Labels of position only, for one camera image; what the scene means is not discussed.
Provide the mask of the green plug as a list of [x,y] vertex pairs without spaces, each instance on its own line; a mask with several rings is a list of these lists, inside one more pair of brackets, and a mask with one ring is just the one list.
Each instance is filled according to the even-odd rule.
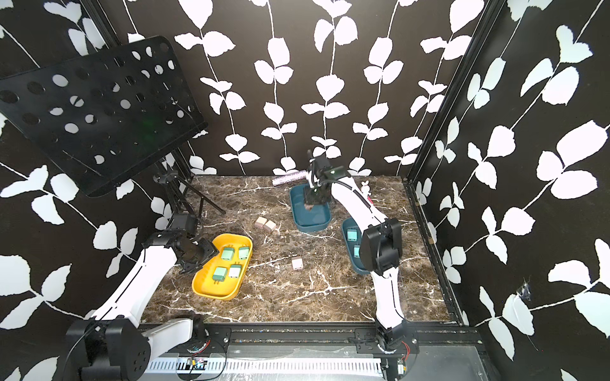
[[242,272],[242,266],[239,264],[232,264],[228,271],[230,279],[239,279]]
[[242,246],[238,249],[238,260],[247,260],[251,252],[251,247]]
[[227,262],[231,262],[234,259],[235,248],[227,246],[222,249],[221,259]]
[[223,283],[227,278],[228,271],[228,268],[217,267],[212,275],[213,281],[215,283]]

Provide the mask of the yellow storage box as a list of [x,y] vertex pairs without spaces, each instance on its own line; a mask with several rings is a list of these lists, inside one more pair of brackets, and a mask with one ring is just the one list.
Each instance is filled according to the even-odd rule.
[[212,244],[219,253],[195,274],[192,290],[204,298],[229,301],[238,294],[246,277],[253,242],[247,236],[223,233]]

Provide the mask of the blue plug top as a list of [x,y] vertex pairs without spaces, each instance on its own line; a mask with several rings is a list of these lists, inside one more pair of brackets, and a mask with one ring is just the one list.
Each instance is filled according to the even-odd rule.
[[347,229],[346,230],[346,239],[349,242],[357,242],[358,235],[359,235],[358,229]]

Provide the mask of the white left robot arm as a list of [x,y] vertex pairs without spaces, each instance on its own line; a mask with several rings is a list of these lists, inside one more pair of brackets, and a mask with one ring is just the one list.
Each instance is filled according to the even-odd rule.
[[108,300],[88,319],[70,326],[63,380],[138,380],[152,360],[197,337],[198,323],[189,317],[146,331],[140,325],[146,306],[174,266],[184,274],[196,273],[218,254],[207,239],[195,239],[198,224],[194,214],[174,214],[164,230],[144,242],[136,264]]

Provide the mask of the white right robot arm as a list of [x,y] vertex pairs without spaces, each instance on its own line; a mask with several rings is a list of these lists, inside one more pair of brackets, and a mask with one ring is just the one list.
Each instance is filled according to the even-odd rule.
[[405,321],[400,305],[398,273],[403,255],[402,225],[373,205],[354,178],[342,166],[334,167],[326,155],[308,151],[304,202],[308,206],[337,201],[361,231],[359,255],[373,279],[376,323],[384,331],[395,330]]

